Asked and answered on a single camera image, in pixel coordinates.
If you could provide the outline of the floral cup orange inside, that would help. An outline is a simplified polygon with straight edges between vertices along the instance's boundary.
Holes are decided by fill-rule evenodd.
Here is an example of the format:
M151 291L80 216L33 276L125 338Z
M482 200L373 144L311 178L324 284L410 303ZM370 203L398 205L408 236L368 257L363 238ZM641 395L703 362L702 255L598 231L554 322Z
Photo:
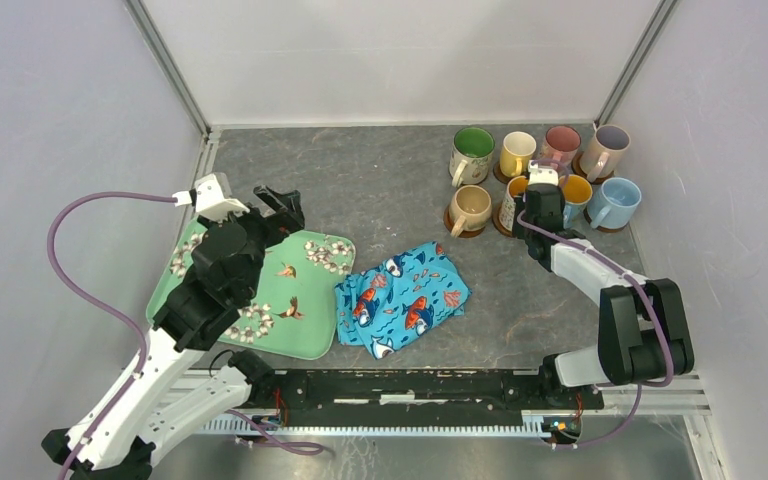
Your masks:
M527 189L528 182L529 180L525 176L512 178L507 183L503 200L500 203L502 205L500 220L506 228L511 230L511 232L516 214L516 199L522 198L522 195Z

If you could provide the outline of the small cup orange inside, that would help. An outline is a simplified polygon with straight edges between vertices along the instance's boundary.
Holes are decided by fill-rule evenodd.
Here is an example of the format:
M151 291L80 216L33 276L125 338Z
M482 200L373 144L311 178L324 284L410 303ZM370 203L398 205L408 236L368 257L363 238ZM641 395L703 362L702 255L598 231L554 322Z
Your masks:
M570 175L562 187L565 205L563 208L563 227L569 229L573 220L582 213L593 196L593 188L586 178Z

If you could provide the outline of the yellow mug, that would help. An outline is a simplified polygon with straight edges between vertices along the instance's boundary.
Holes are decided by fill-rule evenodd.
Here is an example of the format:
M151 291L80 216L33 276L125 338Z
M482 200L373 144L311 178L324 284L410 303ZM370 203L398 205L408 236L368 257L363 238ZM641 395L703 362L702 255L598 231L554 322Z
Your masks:
M523 131L508 133L502 142L499 170L504 177L523 175L536 151L535 138Z

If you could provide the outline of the pink mug maroon inside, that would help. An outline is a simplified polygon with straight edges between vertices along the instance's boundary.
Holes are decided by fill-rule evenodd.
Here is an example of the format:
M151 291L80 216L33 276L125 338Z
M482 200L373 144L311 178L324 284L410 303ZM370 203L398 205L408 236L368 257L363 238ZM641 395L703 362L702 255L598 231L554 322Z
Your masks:
M581 136L573 127L552 126L544 134L536 162L570 173L572 160L578 153L581 143Z

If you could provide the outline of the light blue mug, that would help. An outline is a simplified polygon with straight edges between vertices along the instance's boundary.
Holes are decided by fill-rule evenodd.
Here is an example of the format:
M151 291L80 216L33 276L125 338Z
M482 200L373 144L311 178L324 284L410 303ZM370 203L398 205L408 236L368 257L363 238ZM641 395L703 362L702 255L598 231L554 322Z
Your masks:
M642 191L626 178L614 177L599 186L585 212L593 226L619 228L629 224L642 201Z

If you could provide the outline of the beige mug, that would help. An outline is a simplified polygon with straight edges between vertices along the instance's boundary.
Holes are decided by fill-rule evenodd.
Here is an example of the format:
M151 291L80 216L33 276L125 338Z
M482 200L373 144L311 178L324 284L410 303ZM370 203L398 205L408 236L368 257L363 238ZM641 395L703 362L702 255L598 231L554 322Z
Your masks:
M492 198L487 190L477 185L460 187L453 195L449 212L455 222L454 235L463 230L477 230L490 219Z

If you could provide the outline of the green inside floral mug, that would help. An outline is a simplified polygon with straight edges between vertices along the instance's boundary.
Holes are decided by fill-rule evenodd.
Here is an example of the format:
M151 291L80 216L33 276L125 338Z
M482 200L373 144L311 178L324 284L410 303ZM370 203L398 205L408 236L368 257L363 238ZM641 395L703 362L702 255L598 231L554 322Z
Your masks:
M495 150L495 140L485 129L468 126L453 137L449 174L451 186L478 185L488 173Z

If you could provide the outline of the brown wooden coaster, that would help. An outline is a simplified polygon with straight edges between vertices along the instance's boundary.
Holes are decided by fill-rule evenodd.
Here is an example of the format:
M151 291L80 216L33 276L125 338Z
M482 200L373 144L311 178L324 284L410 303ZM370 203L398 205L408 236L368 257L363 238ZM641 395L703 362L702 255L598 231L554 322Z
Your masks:
M584 217L585 217L585 219L586 219L586 223L587 223L587 224L588 224L588 225L589 225L589 226L590 226L592 229L594 229L594 230L597 230L597 231L600 231L600 232L603 232L603 233L619 233L619 232L622 232L623 230L625 230L625 229L628 227L628 224L626 224L626 225L623 225L622 227L619 227L619 228L607 228L607 227L604 227L604 226L600 226L600 225L597 225L597 226L593 226L593 225L592 225L592 223L593 223L593 222L591 221L591 218L590 218L590 216L587 214L587 212L584 212L584 213L585 213Z
M573 171L573 173L575 175L578 175L578 176L581 176L581 177L586 177L586 172L581 168L581 165L580 165L581 157L582 156L583 156L583 153L582 152L578 152L575 155L575 157L573 158L572 162L571 162L571 167L572 167L572 171ZM616 173L615 172L611 172L606 177L597 178L595 181L592 182L592 185L601 185L605 181L607 181L608 179L614 178L615 176L616 176Z
M455 237L457 237L457 238L464 238L464 239L470 239L470 238L474 238L474 237L479 236L480 234L482 234L485 231L486 226L487 226L487 224L484 224L483 226L481 226L477 230L463 230L457 236L455 236L454 233L453 233L455 222L452 220L448 208L445 208L444 212L443 212L443 224L444 224L445 228L449 231L451 237L453 237L453 238L455 238Z
M494 206L492 211L492 222L496 230L503 236L512 238L513 234L510 229L506 228L500 220L501 204Z

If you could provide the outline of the dark brown round coaster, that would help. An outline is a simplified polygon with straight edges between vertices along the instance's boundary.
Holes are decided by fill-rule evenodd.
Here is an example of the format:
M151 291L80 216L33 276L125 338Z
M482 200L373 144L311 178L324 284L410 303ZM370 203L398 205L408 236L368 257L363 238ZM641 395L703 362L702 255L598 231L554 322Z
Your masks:
M496 162L493 167L493 175L497 181L499 181L502 184L507 184L511 177L506 176L504 172L501 170L500 163Z

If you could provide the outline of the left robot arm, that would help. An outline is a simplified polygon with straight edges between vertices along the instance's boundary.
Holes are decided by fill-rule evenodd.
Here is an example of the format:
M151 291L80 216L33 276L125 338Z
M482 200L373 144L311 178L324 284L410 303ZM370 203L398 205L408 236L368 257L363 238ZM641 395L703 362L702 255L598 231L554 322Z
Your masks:
M260 283L266 252L305 226L301 194L279 193L265 185L254 190L272 212L234 198L212 176L172 195L106 191L68 204L47 234L47 256L58 278L79 297L114 316L136 335L135 357L96 406L69 429L50 431L42 442L59 465L61 479L146 479L165 454L222 408L245 402L266 405L274 394L273 379L258 370L228 367L233 380L227 392L193 392L179 401L181 417L161 418L148 425L161 397L219 340L251 305ZM65 218L91 201L123 198L191 206L207 231L192 252L193 263L183 281L166 297L152 326L143 331L120 310L77 285L63 270L55 251Z

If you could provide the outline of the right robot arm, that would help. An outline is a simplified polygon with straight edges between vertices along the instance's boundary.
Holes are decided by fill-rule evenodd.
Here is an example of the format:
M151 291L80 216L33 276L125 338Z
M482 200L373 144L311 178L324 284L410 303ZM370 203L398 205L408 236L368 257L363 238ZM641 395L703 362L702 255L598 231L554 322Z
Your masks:
M567 280L598 308L594 345L545 357L537 382L551 408L572 401L578 387L668 385L695 366L679 286L649 279L609 259L563 222L559 186L529 185L515 199L513 234L545 270Z

